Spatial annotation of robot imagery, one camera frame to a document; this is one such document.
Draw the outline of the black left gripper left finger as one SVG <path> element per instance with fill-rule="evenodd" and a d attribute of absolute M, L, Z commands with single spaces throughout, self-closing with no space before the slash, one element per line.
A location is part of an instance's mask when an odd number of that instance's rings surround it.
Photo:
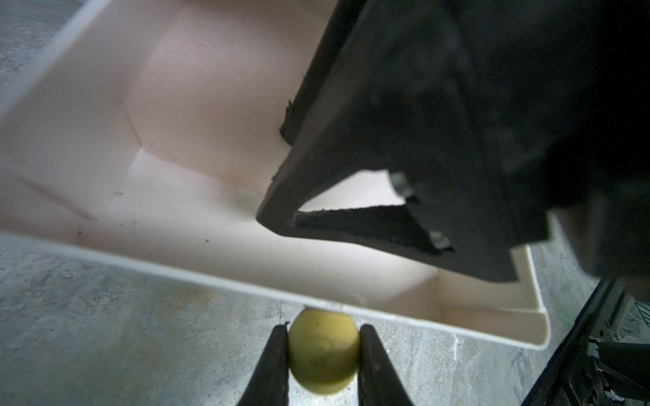
<path fill-rule="evenodd" d="M 289 404 L 288 348 L 287 326 L 275 326 L 238 406 Z"/>

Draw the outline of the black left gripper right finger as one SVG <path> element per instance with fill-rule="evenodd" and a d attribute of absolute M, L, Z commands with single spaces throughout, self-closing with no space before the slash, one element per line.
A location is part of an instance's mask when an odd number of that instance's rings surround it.
<path fill-rule="evenodd" d="M 357 374 L 358 404 L 361 406 L 413 406 L 376 329 L 360 329 L 361 355 Z"/>

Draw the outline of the yellow round drawer knob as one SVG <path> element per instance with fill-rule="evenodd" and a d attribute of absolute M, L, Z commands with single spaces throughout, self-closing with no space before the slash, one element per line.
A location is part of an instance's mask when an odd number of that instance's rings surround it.
<path fill-rule="evenodd" d="M 304 389 L 332 395 L 357 374 L 361 336 L 351 316 L 306 308 L 290 325 L 288 354 L 290 371 Z"/>

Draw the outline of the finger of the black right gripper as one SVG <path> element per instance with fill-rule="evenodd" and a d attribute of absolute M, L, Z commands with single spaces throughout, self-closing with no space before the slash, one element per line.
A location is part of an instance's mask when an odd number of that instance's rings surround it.
<path fill-rule="evenodd" d="M 274 175 L 257 221 L 490 283 L 518 277 L 504 179 L 481 133 L 480 78 L 445 1 L 366 1 Z M 399 206 L 304 211 L 361 171 Z"/>
<path fill-rule="evenodd" d="M 336 3 L 296 97 L 289 101 L 285 110 L 284 123 L 279 128 L 279 133 L 287 144 L 295 143 L 306 115 L 318 98 L 365 4 L 365 0 L 342 0 Z"/>

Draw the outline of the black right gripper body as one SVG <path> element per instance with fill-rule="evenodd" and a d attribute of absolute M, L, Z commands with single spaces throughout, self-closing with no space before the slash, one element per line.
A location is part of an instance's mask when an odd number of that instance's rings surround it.
<path fill-rule="evenodd" d="M 449 1 L 518 243 L 555 212 L 582 269 L 649 281 L 649 4 Z"/>

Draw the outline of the white drawer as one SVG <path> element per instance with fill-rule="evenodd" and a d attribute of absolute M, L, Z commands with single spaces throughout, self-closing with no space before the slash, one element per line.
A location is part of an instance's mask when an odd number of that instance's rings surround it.
<path fill-rule="evenodd" d="M 1 240 L 542 349 L 528 247 L 492 284 L 255 215 L 331 1 L 88 1 L 1 93 Z"/>

